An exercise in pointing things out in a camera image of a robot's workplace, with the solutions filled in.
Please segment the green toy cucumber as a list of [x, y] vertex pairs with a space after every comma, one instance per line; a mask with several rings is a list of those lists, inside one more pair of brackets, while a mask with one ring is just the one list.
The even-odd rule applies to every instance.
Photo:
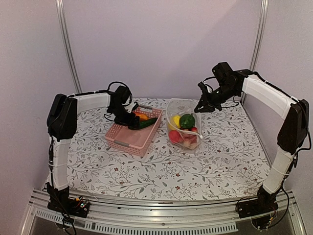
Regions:
[[147, 119], [147, 120], [143, 120], [143, 121], [140, 121], [139, 122], [139, 125], [138, 125], [138, 128], [139, 129], [144, 129], [144, 128], [147, 128], [151, 125], [154, 125], [157, 121], [157, 118], [154, 117], [154, 118], [150, 118], [150, 119]]

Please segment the green toy pepper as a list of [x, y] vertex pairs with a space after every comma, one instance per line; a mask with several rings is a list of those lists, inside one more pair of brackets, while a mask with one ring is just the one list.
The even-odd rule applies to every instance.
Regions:
[[195, 118], [192, 114], [184, 114], [180, 117], [179, 123], [182, 129], [191, 129], [195, 125]]

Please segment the clear zip top bag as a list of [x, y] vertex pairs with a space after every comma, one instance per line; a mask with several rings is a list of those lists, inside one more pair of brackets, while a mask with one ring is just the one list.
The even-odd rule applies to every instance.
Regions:
[[191, 99], [172, 98], [165, 110], [170, 143], [191, 154], [196, 153], [203, 139], [201, 114], [195, 112], [197, 104]]

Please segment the pink plastic basket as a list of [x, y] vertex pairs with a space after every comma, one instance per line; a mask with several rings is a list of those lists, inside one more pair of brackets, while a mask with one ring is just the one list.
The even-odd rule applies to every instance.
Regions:
[[161, 124], [163, 110], [140, 105], [135, 111], [149, 118], [157, 118], [157, 121], [141, 130], [130, 130], [126, 126], [113, 124], [105, 134], [105, 139], [112, 148], [143, 157]]

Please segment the yellow toy pepper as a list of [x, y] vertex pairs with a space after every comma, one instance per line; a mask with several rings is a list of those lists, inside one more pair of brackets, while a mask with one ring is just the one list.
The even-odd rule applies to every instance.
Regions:
[[180, 116], [179, 115], [172, 116], [170, 118], [170, 123], [168, 124], [169, 129], [170, 130], [180, 129], [179, 120], [180, 120]]

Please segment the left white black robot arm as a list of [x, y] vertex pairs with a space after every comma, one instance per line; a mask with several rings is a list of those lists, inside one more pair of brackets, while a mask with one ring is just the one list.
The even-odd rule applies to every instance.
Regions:
[[69, 145], [77, 131], [78, 116], [85, 111], [106, 108], [109, 114], [115, 116], [114, 123], [136, 127], [139, 118], [133, 111], [138, 106], [137, 102], [132, 101], [130, 92], [123, 89], [55, 96], [47, 118], [47, 131], [51, 138], [47, 189], [54, 205], [61, 212], [69, 212], [73, 207], [72, 200], [69, 199], [67, 157]]

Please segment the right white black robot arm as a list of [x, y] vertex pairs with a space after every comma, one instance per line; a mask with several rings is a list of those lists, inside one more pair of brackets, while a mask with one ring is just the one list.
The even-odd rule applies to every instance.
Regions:
[[219, 87], [214, 90], [205, 81], [198, 83], [202, 95], [194, 109], [196, 113], [220, 111], [228, 99], [247, 94], [270, 107], [284, 121], [277, 136], [277, 153], [271, 170], [253, 202], [255, 212], [264, 213], [275, 201], [292, 168], [297, 166], [305, 138], [311, 137], [309, 103], [287, 94], [256, 71], [221, 69], [219, 66], [212, 71]]

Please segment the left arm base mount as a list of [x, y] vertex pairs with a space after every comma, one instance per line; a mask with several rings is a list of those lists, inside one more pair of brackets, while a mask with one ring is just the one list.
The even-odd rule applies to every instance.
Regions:
[[79, 196], [78, 198], [72, 199], [66, 194], [51, 195], [47, 206], [47, 208], [52, 211], [82, 218], [87, 218], [89, 207], [90, 201], [87, 198]]

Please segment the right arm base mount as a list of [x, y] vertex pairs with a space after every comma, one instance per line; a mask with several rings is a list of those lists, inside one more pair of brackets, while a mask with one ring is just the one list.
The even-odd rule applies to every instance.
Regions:
[[253, 227], [262, 231], [267, 230], [277, 217], [278, 204], [273, 201], [262, 206], [257, 199], [243, 197], [237, 201], [235, 211], [239, 218], [250, 218]]

